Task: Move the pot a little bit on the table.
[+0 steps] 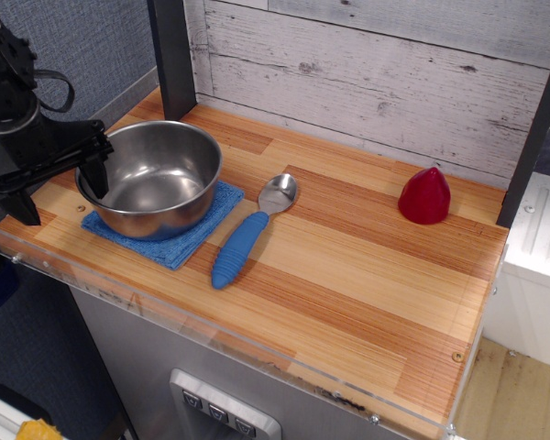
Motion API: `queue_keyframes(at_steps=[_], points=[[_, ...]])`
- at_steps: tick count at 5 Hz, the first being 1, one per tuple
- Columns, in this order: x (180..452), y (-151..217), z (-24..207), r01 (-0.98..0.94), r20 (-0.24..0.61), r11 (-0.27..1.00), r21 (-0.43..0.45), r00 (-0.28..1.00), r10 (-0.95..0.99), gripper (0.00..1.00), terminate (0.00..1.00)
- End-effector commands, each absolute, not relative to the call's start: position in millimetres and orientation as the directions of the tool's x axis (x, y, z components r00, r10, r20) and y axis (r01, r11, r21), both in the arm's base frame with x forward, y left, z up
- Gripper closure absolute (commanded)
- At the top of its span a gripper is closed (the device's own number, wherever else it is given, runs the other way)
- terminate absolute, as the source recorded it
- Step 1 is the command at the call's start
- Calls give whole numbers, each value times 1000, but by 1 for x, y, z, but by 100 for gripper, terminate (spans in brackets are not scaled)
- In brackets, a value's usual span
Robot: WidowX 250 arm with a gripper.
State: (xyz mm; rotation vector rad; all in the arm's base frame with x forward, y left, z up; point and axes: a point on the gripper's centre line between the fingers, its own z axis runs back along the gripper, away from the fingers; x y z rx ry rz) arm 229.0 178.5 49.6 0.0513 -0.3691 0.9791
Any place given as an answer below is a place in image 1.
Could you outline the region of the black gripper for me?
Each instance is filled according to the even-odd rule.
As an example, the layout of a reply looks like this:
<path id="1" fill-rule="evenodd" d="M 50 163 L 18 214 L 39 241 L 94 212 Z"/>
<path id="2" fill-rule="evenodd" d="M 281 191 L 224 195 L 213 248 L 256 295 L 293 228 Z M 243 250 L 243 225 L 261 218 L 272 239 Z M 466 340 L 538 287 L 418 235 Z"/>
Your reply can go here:
<path id="1" fill-rule="evenodd" d="M 105 162 L 113 147 L 100 120 L 56 121 L 41 112 L 0 120 L 0 206 L 26 226 L 40 226 L 36 205 L 22 190 L 79 167 L 93 195 L 109 191 Z"/>

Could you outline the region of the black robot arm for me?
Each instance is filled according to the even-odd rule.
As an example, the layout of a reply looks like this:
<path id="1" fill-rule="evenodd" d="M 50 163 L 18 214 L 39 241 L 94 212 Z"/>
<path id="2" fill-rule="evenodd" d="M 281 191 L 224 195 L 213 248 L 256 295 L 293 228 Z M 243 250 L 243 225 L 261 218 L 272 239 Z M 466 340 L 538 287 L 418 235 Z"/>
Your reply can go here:
<path id="1" fill-rule="evenodd" d="M 108 191 L 105 161 L 113 147 L 100 120 L 57 121 L 36 93 L 39 79 L 65 75 L 36 69 L 36 53 L 0 18 L 0 208 L 37 226 L 39 213 L 27 189 L 77 168 L 97 198 Z"/>

